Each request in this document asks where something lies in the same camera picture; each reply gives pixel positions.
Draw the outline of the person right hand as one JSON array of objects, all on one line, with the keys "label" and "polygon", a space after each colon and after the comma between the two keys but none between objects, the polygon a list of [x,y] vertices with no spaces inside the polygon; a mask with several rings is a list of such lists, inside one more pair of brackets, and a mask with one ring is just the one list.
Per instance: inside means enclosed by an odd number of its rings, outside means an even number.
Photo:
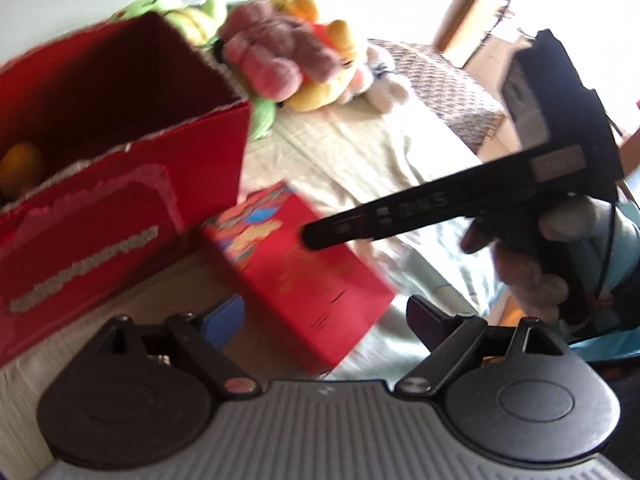
[{"label": "person right hand", "polygon": [[[617,234],[615,207],[586,196],[574,196],[545,212],[538,221],[540,234],[565,244],[570,251],[585,292],[600,292],[606,283],[605,266],[613,257]],[[560,319],[560,304],[567,300],[570,285],[558,274],[544,272],[532,256],[497,242],[473,223],[460,242],[462,252],[472,254],[489,246],[495,271],[510,288],[524,313],[549,324]]]}]

